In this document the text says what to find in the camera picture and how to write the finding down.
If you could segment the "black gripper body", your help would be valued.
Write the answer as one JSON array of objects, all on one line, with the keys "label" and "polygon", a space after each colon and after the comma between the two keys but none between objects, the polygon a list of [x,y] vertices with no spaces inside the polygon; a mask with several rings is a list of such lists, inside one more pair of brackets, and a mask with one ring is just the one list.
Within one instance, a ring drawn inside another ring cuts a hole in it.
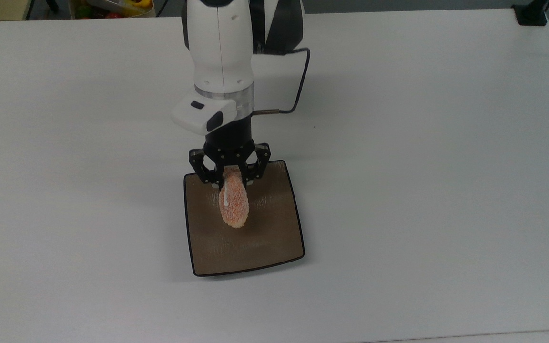
[{"label": "black gripper body", "polygon": [[232,121],[205,137],[204,152],[218,167],[246,165],[254,149],[250,116]]}]

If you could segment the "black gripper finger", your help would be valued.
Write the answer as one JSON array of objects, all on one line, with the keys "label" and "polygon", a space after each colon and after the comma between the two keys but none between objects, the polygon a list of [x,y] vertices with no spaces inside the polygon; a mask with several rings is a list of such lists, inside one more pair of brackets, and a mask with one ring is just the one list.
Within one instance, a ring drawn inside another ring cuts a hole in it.
[{"label": "black gripper finger", "polygon": [[[253,153],[256,156],[255,163],[247,163]],[[239,170],[244,187],[250,185],[253,180],[262,178],[271,155],[270,146],[265,142],[248,142],[239,148]]]},{"label": "black gripper finger", "polygon": [[203,149],[189,150],[189,163],[196,176],[200,178],[203,184],[209,184],[212,188],[220,190],[224,186],[224,163],[216,159],[214,161],[215,167],[209,169],[204,163],[206,158],[210,159],[211,157],[205,154]]}]

